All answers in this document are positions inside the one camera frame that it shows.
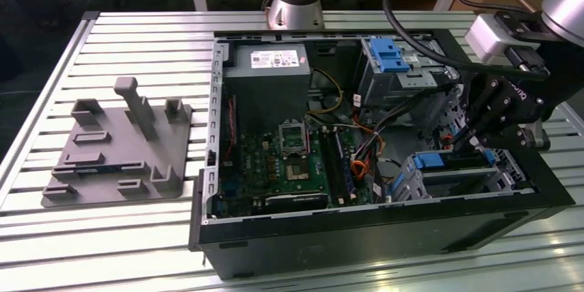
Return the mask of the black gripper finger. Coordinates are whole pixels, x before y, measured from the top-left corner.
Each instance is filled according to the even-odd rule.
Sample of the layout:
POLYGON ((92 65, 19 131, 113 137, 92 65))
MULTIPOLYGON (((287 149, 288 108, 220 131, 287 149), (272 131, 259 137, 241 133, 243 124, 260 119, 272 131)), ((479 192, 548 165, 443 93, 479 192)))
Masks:
POLYGON ((464 93, 460 107, 464 110, 465 126, 453 140, 453 150, 469 150, 469 140, 484 130, 483 116, 488 112, 487 105, 496 91, 496 80, 487 75, 475 75, 464 82, 464 93))
POLYGON ((481 135, 493 130, 500 122, 500 117, 507 113, 511 106, 511 97, 503 95, 468 96, 467 97, 467 137, 464 138, 464 150, 471 151, 475 146, 471 139, 479 140, 481 135))

